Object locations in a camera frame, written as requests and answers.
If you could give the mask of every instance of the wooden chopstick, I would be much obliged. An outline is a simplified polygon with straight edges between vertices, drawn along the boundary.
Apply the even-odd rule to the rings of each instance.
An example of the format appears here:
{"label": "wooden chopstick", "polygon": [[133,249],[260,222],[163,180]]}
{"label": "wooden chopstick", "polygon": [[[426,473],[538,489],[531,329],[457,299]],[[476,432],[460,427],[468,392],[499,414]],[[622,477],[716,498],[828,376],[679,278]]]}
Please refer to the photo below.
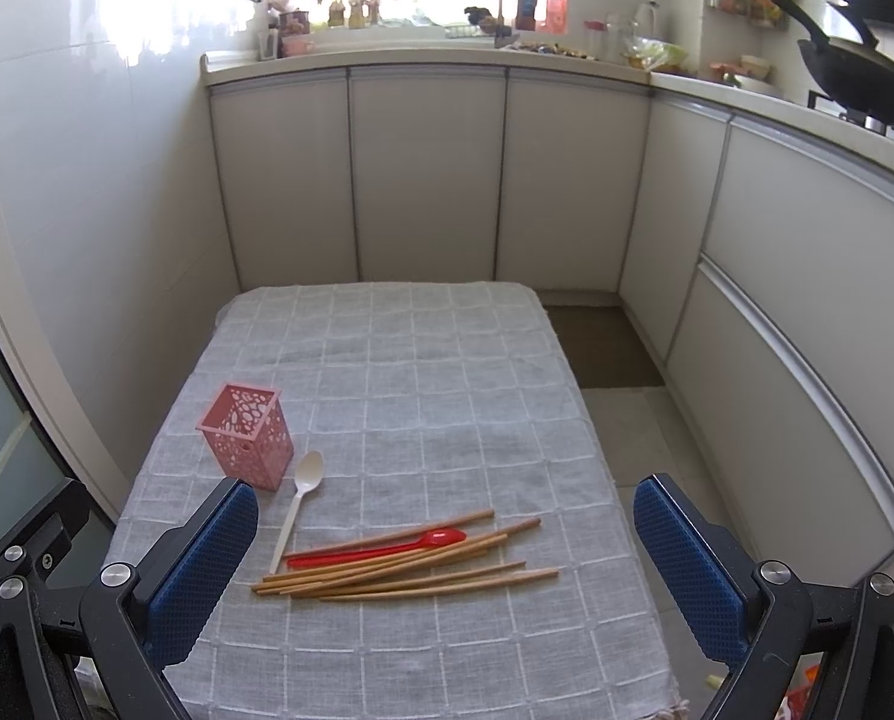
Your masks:
{"label": "wooden chopstick", "polygon": [[407,552],[398,552],[395,555],[381,555],[381,557],[368,557],[366,560],[350,560],[349,562],[336,563],[335,565],[319,565],[316,568],[302,568],[299,571],[285,571],[283,574],[268,574],[261,579],[260,584],[270,584],[272,581],[285,579],[299,579],[300,577],[315,577],[320,574],[331,574],[335,571],[343,571],[346,568],[361,567],[366,565],[378,565],[378,563],[400,560],[405,555],[416,555],[418,552],[430,552],[430,549],[418,547]]}
{"label": "wooden chopstick", "polygon": [[[453,549],[458,544],[450,544],[445,547],[437,547],[436,549],[426,549],[426,550],[418,550],[416,552],[410,553],[402,553],[401,555],[391,555],[386,558],[383,562],[374,563],[373,565],[352,565],[348,566],[324,566],[325,568],[330,568],[329,572],[316,574],[314,576],[305,575],[301,577],[293,577],[290,573],[287,573],[283,579],[277,579],[276,581],[261,581],[261,583],[254,584],[251,586],[251,589],[257,595],[277,595],[283,589],[290,589],[292,592],[293,589],[297,587],[304,586],[305,589],[310,586],[314,586],[314,583],[318,581],[332,581],[334,579],[347,579],[351,584],[354,581],[357,581],[357,577],[361,574],[367,573],[367,571],[372,571],[376,568],[386,568],[389,566],[399,566],[404,563],[409,563],[412,560],[415,560],[417,557],[421,556],[429,556],[429,555],[442,555],[448,550]],[[479,550],[471,553],[465,553],[460,560],[470,560],[471,557],[480,557],[481,555],[485,555],[487,553],[487,548],[481,547]]]}
{"label": "wooden chopstick", "polygon": [[[367,573],[357,574],[356,579],[351,579],[348,577],[338,577],[337,579],[333,579],[330,581],[323,580],[321,584],[318,586],[321,589],[327,589],[327,587],[338,587],[343,584],[354,584],[355,581],[365,581],[368,579],[375,579],[378,577],[391,576],[391,574],[402,573],[407,570],[407,566],[411,567],[423,567],[427,565],[441,565],[439,562],[432,562],[432,560],[437,560],[440,557],[450,556],[450,555],[467,555],[471,552],[474,552],[473,547],[478,544],[481,548],[484,547],[492,547],[496,544],[503,543],[508,536],[513,536],[516,533],[522,533],[522,531],[530,530],[530,528],[536,528],[540,525],[540,517],[531,517],[530,519],[525,519],[523,522],[518,522],[514,525],[508,525],[506,528],[499,528],[496,531],[488,531],[487,533],[481,533],[479,536],[471,536],[471,538],[465,539],[465,541],[460,541],[458,544],[452,544],[447,547],[440,547],[439,549],[431,549],[426,552],[425,555],[421,557],[412,557],[410,560],[406,560],[405,562],[397,562],[393,563],[390,566],[379,567],[376,570],[368,570]],[[303,591],[307,589],[313,589],[312,586],[306,586]]]}
{"label": "wooden chopstick", "polygon": [[[473,579],[474,577],[482,577],[487,574],[496,574],[501,571],[511,571],[516,568],[523,568],[527,565],[526,560],[519,562],[505,562],[501,565],[487,565],[484,568],[471,568],[468,571],[455,571],[452,574],[436,574],[429,577],[418,577],[417,579],[400,579],[397,581],[378,581],[376,584],[358,584],[356,589],[359,593],[364,592],[382,592],[386,590],[403,590],[409,587],[423,587],[430,584],[441,584],[444,581],[458,581],[460,579]],[[305,593],[304,598],[326,598],[329,595],[348,595],[349,587],[335,587],[332,590],[312,590]]]}
{"label": "wooden chopstick", "polygon": [[[493,547],[502,544],[508,537],[506,533],[487,536],[486,538],[471,539],[462,541],[460,544],[454,544],[449,547],[442,547],[440,550],[431,550],[423,557],[413,557],[410,560],[399,563],[399,565],[382,566],[374,570],[367,570],[352,577],[341,577],[330,581],[314,581],[311,584],[300,584],[300,586],[287,587],[279,591],[280,595],[290,595],[297,592],[306,592],[313,589],[330,589],[330,587],[347,586],[348,584],[359,584],[368,579],[381,579],[391,574],[401,574],[405,571],[412,571],[417,568],[428,568],[434,565],[442,565],[446,560],[452,560],[453,557],[459,555],[469,555],[471,552],[479,551],[484,547]],[[258,594],[265,593],[265,590],[258,590]]]}
{"label": "wooden chopstick", "polygon": [[367,573],[367,571],[373,571],[376,568],[386,568],[388,566],[396,566],[401,565],[401,563],[410,562],[414,560],[418,554],[422,555],[431,555],[434,553],[440,554],[443,550],[449,549],[449,547],[439,547],[439,549],[425,549],[418,550],[417,552],[405,553],[403,555],[393,555],[389,556],[386,560],[382,562],[374,563],[373,565],[332,565],[327,566],[331,571],[325,571],[320,574],[314,574],[313,576],[301,576],[301,577],[292,577],[289,573],[284,575],[283,579],[277,579],[276,581],[262,581],[260,584],[254,584],[251,589],[258,595],[272,595],[276,594],[278,590],[285,589],[285,587],[297,587],[304,584],[311,584],[312,581],[330,581],[334,579],[343,579],[344,577],[350,577],[351,581],[353,581],[353,577],[357,577],[361,574]]}
{"label": "wooden chopstick", "polygon": [[413,528],[406,528],[403,531],[394,533],[384,533],[383,536],[369,536],[369,538],[357,538],[354,541],[343,541],[340,544],[328,544],[314,549],[305,549],[300,552],[288,552],[284,555],[285,560],[291,557],[306,557],[309,555],[326,555],[330,552],[345,552],[348,549],[358,549],[359,547],[368,547],[372,544],[383,544],[386,541],[403,541],[411,536],[421,536],[427,531],[442,531],[444,528],[458,528],[460,525],[467,525],[471,522],[477,522],[481,519],[492,519],[494,517],[494,509],[484,509],[482,512],[473,512],[472,514],[463,514],[462,517],[454,517],[453,519],[444,519],[441,522],[431,522],[428,525],[417,525]]}
{"label": "wooden chopstick", "polygon": [[396,598],[428,598],[431,595],[454,595],[489,587],[507,587],[512,584],[524,584],[527,581],[551,579],[559,575],[559,568],[540,568],[536,571],[521,571],[507,577],[484,579],[479,581],[463,581],[459,584],[437,584],[433,587],[417,587],[412,590],[392,590],[388,592],[350,592],[346,595],[323,595],[320,601],[385,601]]}
{"label": "wooden chopstick", "polygon": [[[269,581],[261,581],[260,584],[254,584],[252,586],[253,591],[258,595],[292,595],[295,593],[307,592],[309,590],[318,589],[322,587],[325,589],[325,586],[330,587],[341,586],[342,584],[354,584],[357,581],[362,581],[362,575],[370,574],[367,579],[374,579],[376,576],[374,573],[374,569],[380,568],[392,568],[394,570],[386,571],[385,574],[379,576],[389,576],[395,573],[406,573],[410,570],[415,570],[415,564],[417,560],[426,559],[426,557],[443,557],[445,555],[455,555],[460,552],[460,555],[463,557],[462,560],[467,560],[470,557],[474,557],[474,555],[479,554],[479,552],[484,551],[490,546],[494,546],[497,543],[501,543],[501,541],[490,541],[491,539],[497,538],[497,536],[513,536],[515,533],[521,533],[522,531],[526,531],[530,528],[535,528],[540,525],[540,517],[532,517],[531,519],[524,520],[523,522],[518,522],[514,525],[509,525],[506,528],[501,528],[496,531],[488,531],[487,533],[481,533],[479,536],[471,536],[471,538],[465,539],[465,541],[460,541],[458,544],[451,544],[445,547],[439,547],[436,549],[424,550],[423,554],[418,557],[416,554],[410,554],[405,557],[404,554],[396,555],[396,556],[388,556],[388,563],[381,563],[381,565],[374,566],[350,566],[350,567],[338,567],[338,566],[326,566],[330,569],[335,569],[330,573],[323,573],[319,575],[311,575],[311,574],[301,574],[300,571],[289,571],[286,574],[278,574],[271,578]],[[479,550],[470,550],[468,547],[479,545]],[[447,562],[455,562],[455,560],[451,560],[450,557],[442,562],[436,563],[428,563],[423,562],[420,567],[425,567],[427,565],[445,565]]]}

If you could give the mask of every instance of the metal screw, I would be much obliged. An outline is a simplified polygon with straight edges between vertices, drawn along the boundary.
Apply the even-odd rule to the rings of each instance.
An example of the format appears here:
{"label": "metal screw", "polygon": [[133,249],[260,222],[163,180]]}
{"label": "metal screw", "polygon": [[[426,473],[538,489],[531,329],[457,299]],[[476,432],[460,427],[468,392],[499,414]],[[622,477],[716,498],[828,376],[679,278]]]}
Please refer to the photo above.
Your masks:
{"label": "metal screw", "polygon": [[1,598],[15,598],[20,595],[21,590],[23,590],[23,580],[10,577],[1,582],[0,596]]}
{"label": "metal screw", "polygon": [[100,581],[108,587],[120,587],[130,579],[130,566],[122,562],[113,562],[100,572]]}
{"label": "metal screw", "polygon": [[791,570],[780,560],[768,560],[760,567],[760,575],[771,584],[786,584],[791,581]]}
{"label": "metal screw", "polygon": [[887,574],[874,574],[871,576],[871,587],[878,595],[893,595],[893,579],[890,579]]}

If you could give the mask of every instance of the pink bottle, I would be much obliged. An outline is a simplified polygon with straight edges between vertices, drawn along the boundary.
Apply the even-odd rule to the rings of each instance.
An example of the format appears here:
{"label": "pink bottle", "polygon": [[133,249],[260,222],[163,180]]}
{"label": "pink bottle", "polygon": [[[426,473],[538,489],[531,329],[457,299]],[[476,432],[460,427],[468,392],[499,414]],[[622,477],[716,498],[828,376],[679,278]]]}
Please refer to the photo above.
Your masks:
{"label": "pink bottle", "polygon": [[567,31],[567,0],[547,0],[547,20],[544,31],[562,35]]}

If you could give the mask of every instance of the white plastic spoon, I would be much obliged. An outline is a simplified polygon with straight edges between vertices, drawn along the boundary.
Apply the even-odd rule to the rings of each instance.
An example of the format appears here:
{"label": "white plastic spoon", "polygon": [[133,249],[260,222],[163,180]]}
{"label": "white plastic spoon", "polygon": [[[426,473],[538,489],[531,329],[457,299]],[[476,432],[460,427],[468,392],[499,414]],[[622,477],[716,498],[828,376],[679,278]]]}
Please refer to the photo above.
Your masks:
{"label": "white plastic spoon", "polygon": [[297,470],[293,473],[293,483],[297,485],[297,495],[293,497],[290,503],[287,519],[284,520],[284,527],[280,529],[280,536],[277,537],[277,548],[273,551],[269,574],[277,573],[281,557],[284,557],[284,550],[287,549],[287,539],[290,537],[290,529],[293,528],[293,521],[297,519],[297,512],[300,511],[301,499],[311,490],[316,490],[317,485],[320,484],[323,478],[323,455],[319,452],[308,452],[300,459],[300,462],[297,464]]}

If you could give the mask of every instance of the cabinet handle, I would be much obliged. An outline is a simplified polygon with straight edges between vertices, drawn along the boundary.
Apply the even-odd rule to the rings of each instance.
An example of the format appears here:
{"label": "cabinet handle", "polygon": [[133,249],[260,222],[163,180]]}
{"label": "cabinet handle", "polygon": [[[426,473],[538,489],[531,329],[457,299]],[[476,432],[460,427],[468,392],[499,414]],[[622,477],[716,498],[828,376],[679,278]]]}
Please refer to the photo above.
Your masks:
{"label": "cabinet handle", "polygon": [[861,477],[884,514],[894,534],[894,483],[884,464],[868,443],[860,428],[839,403],[818,372],[800,354],[761,308],[706,254],[700,255],[700,272],[724,295],[744,319],[751,324],[780,362],[794,376],[807,397],[817,407],[847,456],[853,461]]}

